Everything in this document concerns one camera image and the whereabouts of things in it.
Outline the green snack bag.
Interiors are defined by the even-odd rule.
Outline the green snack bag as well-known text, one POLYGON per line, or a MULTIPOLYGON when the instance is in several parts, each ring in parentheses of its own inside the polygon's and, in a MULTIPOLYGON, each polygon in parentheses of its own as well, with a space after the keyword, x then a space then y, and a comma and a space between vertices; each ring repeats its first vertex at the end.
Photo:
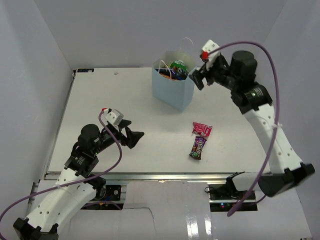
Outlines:
POLYGON ((189 73, 187 66, 182 60, 175 60, 169 67, 178 74, 187 75, 189 73))

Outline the orange potato chip bag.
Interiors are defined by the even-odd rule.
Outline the orange potato chip bag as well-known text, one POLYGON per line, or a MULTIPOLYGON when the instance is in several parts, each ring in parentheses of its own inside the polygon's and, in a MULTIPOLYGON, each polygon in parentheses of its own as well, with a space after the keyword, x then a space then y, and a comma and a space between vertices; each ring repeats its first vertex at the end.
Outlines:
POLYGON ((179 74, 177 72, 167 69, 160 69, 158 73, 163 77, 174 81, 184 81, 187 78, 185 74, 179 74))

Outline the brown M&M's packet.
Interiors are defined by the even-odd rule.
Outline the brown M&M's packet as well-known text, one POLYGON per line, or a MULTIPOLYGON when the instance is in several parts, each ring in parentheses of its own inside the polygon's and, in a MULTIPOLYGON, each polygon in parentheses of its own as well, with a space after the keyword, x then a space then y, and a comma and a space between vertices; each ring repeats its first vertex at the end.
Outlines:
POLYGON ((195 160, 201 160, 202 151, 207 140, 202 136, 196 136, 189 156, 195 160))

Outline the blue snack bag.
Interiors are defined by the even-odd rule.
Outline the blue snack bag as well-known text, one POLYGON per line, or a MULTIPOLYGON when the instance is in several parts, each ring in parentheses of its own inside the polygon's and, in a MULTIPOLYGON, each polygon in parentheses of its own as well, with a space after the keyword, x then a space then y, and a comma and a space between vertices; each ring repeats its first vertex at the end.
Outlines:
POLYGON ((182 68, 156 68, 155 69, 163 77, 174 80, 184 81, 187 78, 188 73, 182 68))

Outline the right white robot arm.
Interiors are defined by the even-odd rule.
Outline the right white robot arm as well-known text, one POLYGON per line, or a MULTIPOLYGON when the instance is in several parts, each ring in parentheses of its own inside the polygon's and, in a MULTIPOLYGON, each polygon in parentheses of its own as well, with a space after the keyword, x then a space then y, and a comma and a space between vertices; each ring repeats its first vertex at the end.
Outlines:
POLYGON ((269 157, 269 172, 263 173, 257 185, 267 197, 274 197, 292 189, 315 173, 311 163, 303 163, 289 143, 282 127, 275 123, 276 112, 267 89, 256 78, 257 61, 254 54, 239 50, 228 63, 220 51, 203 50, 201 68, 194 70, 190 78, 199 90, 217 83, 230 90, 233 103, 250 123, 260 144, 269 157))

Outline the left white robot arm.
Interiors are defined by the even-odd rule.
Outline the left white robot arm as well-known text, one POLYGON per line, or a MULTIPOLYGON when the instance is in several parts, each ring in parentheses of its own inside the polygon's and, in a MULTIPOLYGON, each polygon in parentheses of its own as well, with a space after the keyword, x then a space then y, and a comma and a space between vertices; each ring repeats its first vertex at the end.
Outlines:
POLYGON ((118 127, 109 123, 100 130, 95 124, 87 124, 81 129, 54 189, 25 218, 14 222, 21 240, 57 240, 67 222, 87 202, 105 196, 105 179, 92 173, 99 162, 97 155, 114 143, 134 148, 144 132, 131 131, 130 124, 122 120, 118 127))

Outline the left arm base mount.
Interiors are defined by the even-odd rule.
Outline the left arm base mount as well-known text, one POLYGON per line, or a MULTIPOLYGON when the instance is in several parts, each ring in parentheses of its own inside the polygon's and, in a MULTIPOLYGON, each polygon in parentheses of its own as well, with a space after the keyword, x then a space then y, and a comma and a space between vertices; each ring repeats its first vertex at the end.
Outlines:
POLYGON ((121 199, 121 185, 105 185, 101 190, 96 192, 95 198, 92 201, 119 201, 121 199))

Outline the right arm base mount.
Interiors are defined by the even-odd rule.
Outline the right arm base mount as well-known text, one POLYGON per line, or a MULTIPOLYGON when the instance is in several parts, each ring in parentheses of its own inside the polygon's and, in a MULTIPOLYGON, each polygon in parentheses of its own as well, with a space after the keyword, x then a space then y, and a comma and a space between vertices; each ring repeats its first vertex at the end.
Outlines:
POLYGON ((221 185, 209 184, 204 192, 209 194, 210 200, 241 200, 246 194, 246 190, 237 190, 233 183, 233 178, 244 172, 236 172, 226 178, 226 182, 221 185))

